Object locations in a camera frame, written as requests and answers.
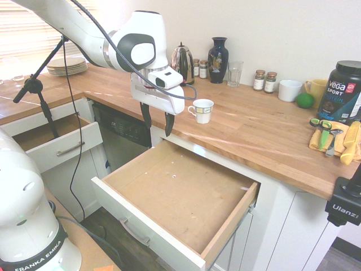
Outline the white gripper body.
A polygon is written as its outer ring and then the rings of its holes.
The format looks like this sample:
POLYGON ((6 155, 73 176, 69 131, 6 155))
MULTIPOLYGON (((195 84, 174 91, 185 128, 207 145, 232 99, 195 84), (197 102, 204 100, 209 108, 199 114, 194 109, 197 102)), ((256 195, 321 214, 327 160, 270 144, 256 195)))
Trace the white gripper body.
POLYGON ((164 94, 156 89, 148 89, 141 82, 136 73, 131 74, 131 96, 142 103, 160 109, 172 115, 177 115, 184 111, 184 99, 175 98, 164 94))

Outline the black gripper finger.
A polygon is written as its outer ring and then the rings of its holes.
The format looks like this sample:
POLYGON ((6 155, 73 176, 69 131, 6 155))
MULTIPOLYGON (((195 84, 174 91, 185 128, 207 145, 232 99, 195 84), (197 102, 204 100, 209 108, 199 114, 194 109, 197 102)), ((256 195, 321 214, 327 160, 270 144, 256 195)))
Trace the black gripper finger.
POLYGON ((165 135, 168 137, 168 136, 170 136, 170 134, 173 130, 174 115, 165 112, 165 119, 166 119, 165 135))
POLYGON ((144 123, 145 123, 146 127, 150 128, 152 126, 152 119, 151 119, 151 115, 149 112, 149 105, 140 102, 140 109, 141 109, 142 116, 144 118, 144 123))

